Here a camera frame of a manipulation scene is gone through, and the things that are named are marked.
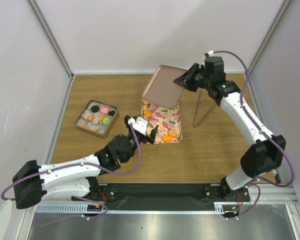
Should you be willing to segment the pink tin lid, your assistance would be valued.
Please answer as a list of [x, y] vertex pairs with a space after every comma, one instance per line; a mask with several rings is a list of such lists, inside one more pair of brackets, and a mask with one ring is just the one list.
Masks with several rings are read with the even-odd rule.
[[174, 83], [187, 70], [160, 65], [142, 93], [142, 99], [166, 109], [172, 109], [181, 97], [184, 86]]

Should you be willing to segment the black sandwich cookie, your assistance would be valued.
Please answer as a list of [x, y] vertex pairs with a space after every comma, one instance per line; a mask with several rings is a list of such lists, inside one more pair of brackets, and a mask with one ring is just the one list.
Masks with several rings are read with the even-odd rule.
[[94, 105], [90, 109], [93, 113], [97, 113], [100, 110], [100, 107], [98, 105]]
[[108, 116], [113, 117], [115, 113], [116, 113], [115, 110], [109, 111], [109, 112], [108, 112]]

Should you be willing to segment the metal tongs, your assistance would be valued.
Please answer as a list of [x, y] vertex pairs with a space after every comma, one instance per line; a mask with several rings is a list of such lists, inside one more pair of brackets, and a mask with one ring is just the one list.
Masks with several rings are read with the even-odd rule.
[[212, 100], [206, 100], [204, 98], [203, 91], [198, 94], [198, 100], [196, 104], [196, 110], [193, 119], [193, 128], [198, 128], [203, 121], [209, 116], [209, 114], [215, 109], [216, 103]]

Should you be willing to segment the green round cookie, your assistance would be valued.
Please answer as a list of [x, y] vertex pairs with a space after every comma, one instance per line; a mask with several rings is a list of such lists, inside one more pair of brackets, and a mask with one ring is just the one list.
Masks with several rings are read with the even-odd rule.
[[104, 125], [108, 126], [108, 125], [110, 124], [111, 120], [112, 120], [111, 118], [105, 117], [105, 118], [102, 120], [102, 123], [103, 123]]

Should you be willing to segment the pink oval cookie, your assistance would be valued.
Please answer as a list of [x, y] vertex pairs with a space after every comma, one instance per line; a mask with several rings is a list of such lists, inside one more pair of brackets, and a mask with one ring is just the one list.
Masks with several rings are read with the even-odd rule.
[[100, 110], [101, 113], [103, 114], [107, 114], [109, 112], [109, 109], [107, 107], [103, 107], [101, 110]]

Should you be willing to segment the brown chip cookie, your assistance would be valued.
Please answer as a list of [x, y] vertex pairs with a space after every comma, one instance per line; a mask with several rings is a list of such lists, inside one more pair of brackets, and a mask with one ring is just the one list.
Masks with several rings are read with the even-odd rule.
[[99, 122], [101, 122], [104, 118], [105, 118], [105, 116], [101, 114], [101, 115], [98, 116], [98, 119], [97, 119], [97, 120], [98, 120]]

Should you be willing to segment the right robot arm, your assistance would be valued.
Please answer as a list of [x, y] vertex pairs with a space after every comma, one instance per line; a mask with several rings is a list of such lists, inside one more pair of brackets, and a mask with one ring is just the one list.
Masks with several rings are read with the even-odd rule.
[[247, 105], [243, 90], [234, 81], [226, 79], [224, 61], [220, 56], [210, 51], [206, 53], [203, 64], [194, 63], [188, 70], [169, 67], [166, 73], [160, 73], [161, 69], [160, 66], [145, 87], [144, 100], [172, 109], [184, 90], [196, 92], [204, 89], [231, 117], [246, 140], [248, 150], [240, 159], [239, 168], [221, 180], [220, 197], [232, 201], [239, 190], [281, 166], [285, 138], [267, 129]]

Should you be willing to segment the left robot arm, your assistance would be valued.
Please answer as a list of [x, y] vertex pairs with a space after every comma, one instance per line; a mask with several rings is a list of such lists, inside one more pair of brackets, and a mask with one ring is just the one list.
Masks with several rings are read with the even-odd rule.
[[95, 200], [100, 188], [96, 177], [114, 173], [140, 150], [140, 144], [154, 144], [158, 128], [147, 134], [149, 121], [142, 116], [125, 116], [128, 135], [117, 135], [103, 149], [81, 159], [39, 165], [28, 161], [12, 178], [14, 200], [19, 210], [33, 207], [44, 198]]

